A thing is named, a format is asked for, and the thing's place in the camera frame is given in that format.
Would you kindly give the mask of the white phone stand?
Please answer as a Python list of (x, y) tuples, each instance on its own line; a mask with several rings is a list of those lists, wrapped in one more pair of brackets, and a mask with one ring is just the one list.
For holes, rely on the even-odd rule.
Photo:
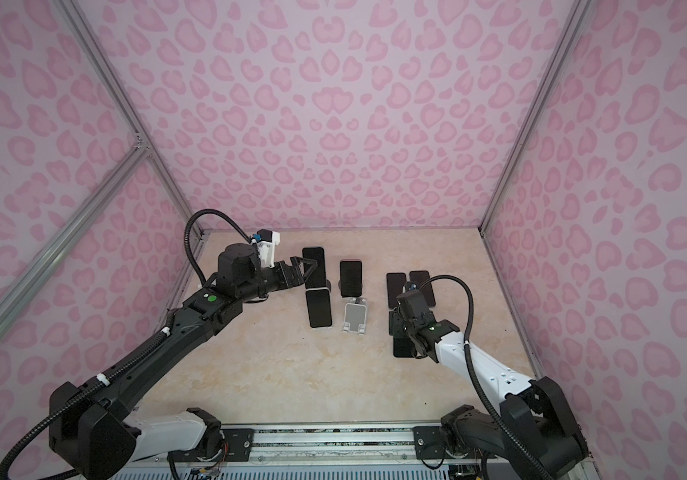
[(369, 306), (367, 306), (365, 298), (349, 298), (345, 303), (342, 330), (347, 333), (365, 335), (367, 332), (367, 315), (369, 315)]

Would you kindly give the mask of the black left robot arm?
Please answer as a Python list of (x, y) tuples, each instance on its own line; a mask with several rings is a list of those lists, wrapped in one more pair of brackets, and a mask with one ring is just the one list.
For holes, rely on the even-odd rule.
[(62, 384), (51, 395), (50, 448), (87, 479), (108, 479), (127, 464), (141, 431), (125, 419), (167, 372), (217, 336), (245, 303), (303, 286), (316, 269), (303, 257), (262, 266), (257, 249), (228, 246), (205, 284), (167, 315), (157, 334), (81, 386)]

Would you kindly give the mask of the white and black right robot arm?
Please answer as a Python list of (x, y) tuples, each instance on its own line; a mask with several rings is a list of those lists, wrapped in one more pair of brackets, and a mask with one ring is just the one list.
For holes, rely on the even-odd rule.
[(561, 478), (589, 455), (573, 410), (551, 378), (512, 370), (455, 324), (436, 320), (419, 290), (397, 295), (389, 333), (398, 356), (429, 358), (459, 374), (483, 404), (463, 405), (443, 416), (439, 443), (429, 446), (430, 454), (503, 458), (523, 479)]

